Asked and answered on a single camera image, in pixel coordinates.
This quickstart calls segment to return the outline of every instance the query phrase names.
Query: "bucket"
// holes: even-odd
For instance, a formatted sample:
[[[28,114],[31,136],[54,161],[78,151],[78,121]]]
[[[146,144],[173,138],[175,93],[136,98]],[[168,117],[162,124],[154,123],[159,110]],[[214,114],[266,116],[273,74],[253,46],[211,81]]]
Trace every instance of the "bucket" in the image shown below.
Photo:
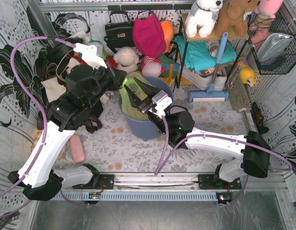
[[[169,87],[169,85],[167,83],[165,83],[161,79],[155,78],[155,77],[144,77],[144,78],[147,81],[149,81],[151,85],[166,92],[168,94],[168,96],[171,97],[171,99],[173,101],[173,92],[171,91],[171,88]],[[158,138],[159,136],[161,136],[161,133],[159,132],[158,127],[154,123],[152,123],[151,121],[135,120],[135,119],[129,117],[127,114],[125,114],[123,112],[123,110],[121,109],[121,103],[122,103],[121,96],[119,94],[119,97],[118,97],[119,109],[120,109],[121,113],[125,116],[125,119],[127,120],[127,123],[129,126],[129,129],[136,137],[142,139],[143,141],[148,141],[148,140],[152,140],[152,139],[155,139],[155,138]]]

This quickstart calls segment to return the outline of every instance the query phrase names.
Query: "black bag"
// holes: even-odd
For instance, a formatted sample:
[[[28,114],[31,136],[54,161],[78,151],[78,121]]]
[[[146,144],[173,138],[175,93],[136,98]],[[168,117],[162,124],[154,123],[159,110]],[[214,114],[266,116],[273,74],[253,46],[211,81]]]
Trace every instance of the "black bag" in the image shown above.
[[[127,16],[127,22],[112,23],[111,16],[113,14],[124,14]],[[113,11],[110,13],[110,22],[104,26],[106,36],[104,37],[107,46],[116,53],[115,48],[122,48],[125,46],[134,47],[133,42],[133,26],[134,22],[128,17],[125,11]]]

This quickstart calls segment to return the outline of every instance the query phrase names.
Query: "wire basket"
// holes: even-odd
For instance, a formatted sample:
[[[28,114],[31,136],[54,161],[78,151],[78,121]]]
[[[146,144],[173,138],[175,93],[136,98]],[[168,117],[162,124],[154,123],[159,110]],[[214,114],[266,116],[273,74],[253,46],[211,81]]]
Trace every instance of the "wire basket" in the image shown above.
[[[267,19],[260,23],[255,20],[256,14],[251,15],[251,20],[248,28],[249,44],[254,44],[252,53],[261,75],[267,74],[287,74],[296,65],[296,38],[289,29],[285,18],[280,12],[277,12],[275,19]],[[265,39],[270,33],[283,33],[293,36],[293,40],[281,53],[281,55],[260,62],[257,56],[257,51],[263,45]]]

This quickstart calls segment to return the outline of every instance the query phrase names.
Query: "turquoise towel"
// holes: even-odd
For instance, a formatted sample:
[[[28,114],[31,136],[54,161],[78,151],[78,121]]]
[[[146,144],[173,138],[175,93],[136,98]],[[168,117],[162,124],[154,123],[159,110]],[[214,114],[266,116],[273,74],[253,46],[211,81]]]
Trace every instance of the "turquoise towel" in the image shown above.
[[[177,36],[175,41],[179,46],[181,54],[184,53],[185,39],[182,36]],[[227,42],[226,48],[221,59],[221,64],[234,61],[236,59],[236,52],[232,46]],[[204,41],[189,42],[185,58],[185,66],[188,69],[201,71],[216,64],[216,57],[212,57],[207,49]]]

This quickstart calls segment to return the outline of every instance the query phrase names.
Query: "magenta bag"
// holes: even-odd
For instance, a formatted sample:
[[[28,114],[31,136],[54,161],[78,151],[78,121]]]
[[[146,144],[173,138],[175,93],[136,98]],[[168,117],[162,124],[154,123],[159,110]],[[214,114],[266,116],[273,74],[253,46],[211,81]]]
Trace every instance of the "magenta bag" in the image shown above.
[[[133,41],[138,50],[146,56],[157,58],[165,52],[164,32],[155,13],[147,19],[135,19]]]

